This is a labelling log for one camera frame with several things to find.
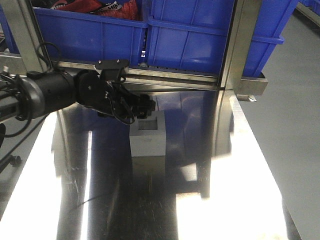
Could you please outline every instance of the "red fabric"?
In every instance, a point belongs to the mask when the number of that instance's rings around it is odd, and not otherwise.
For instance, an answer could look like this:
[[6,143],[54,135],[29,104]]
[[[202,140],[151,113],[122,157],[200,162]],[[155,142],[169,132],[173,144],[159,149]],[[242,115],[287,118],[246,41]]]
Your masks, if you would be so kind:
[[138,20],[138,7],[136,0],[130,0],[129,2],[124,3],[119,10],[98,11],[94,14],[120,19]]
[[65,6],[61,6],[57,8],[57,10],[86,14],[86,13],[93,12],[101,7],[102,7],[102,4],[98,0],[75,0]]

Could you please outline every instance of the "metal post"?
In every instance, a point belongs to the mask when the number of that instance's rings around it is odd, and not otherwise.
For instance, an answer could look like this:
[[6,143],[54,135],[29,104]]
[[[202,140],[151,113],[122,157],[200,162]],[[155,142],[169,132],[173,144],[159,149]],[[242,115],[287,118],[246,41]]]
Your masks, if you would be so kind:
[[[30,0],[0,0],[0,4],[26,70],[44,72],[47,66],[36,54],[43,38]],[[40,53],[49,59],[45,47]]]
[[245,68],[262,0],[235,0],[231,26],[220,73],[220,86],[226,90],[242,91]]

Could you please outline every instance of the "robotic arm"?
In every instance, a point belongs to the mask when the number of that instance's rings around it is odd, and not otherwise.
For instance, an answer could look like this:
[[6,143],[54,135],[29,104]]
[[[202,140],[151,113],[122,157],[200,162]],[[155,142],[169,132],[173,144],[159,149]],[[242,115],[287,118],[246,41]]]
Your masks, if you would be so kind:
[[14,78],[5,67],[0,75],[0,122],[12,117],[30,122],[75,102],[127,125],[135,117],[145,119],[155,110],[155,102],[148,95],[132,94],[123,86],[128,66],[125,59],[104,60],[95,66],[100,74],[82,70],[73,77],[59,70],[28,72],[26,77]]

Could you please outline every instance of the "stainless steel table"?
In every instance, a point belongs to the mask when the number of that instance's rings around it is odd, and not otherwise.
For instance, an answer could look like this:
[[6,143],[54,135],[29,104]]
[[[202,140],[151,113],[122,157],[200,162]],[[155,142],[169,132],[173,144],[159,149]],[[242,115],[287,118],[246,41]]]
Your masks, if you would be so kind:
[[165,114],[163,181],[133,177],[129,126],[72,105],[45,120],[1,239],[288,239],[281,194],[233,92],[152,97]]

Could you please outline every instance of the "blue storage crate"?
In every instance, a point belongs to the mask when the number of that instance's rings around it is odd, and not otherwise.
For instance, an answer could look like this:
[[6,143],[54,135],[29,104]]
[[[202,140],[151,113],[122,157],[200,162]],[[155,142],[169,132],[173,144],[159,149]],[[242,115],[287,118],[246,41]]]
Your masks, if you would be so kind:
[[[56,44],[64,59],[76,61],[128,59],[130,65],[137,66],[141,60],[148,28],[147,8],[146,2],[143,2],[142,21],[38,7],[34,8],[34,12],[43,39]],[[19,53],[1,8],[0,22],[10,52]],[[51,57],[57,56],[57,51],[53,47],[48,47],[48,52]]]
[[[278,38],[299,0],[263,0],[255,35]],[[155,20],[228,29],[234,0],[154,0]]]
[[[180,70],[219,74],[227,42],[227,30],[159,21],[149,17],[148,64]],[[254,36],[244,76],[258,77],[282,37]]]
[[226,30],[234,0],[154,0],[151,16],[155,20]]
[[313,0],[312,11],[314,11],[316,14],[318,14],[320,16],[320,1],[319,0]]
[[312,6],[314,0],[299,0],[299,2],[305,5],[306,7],[310,7]]

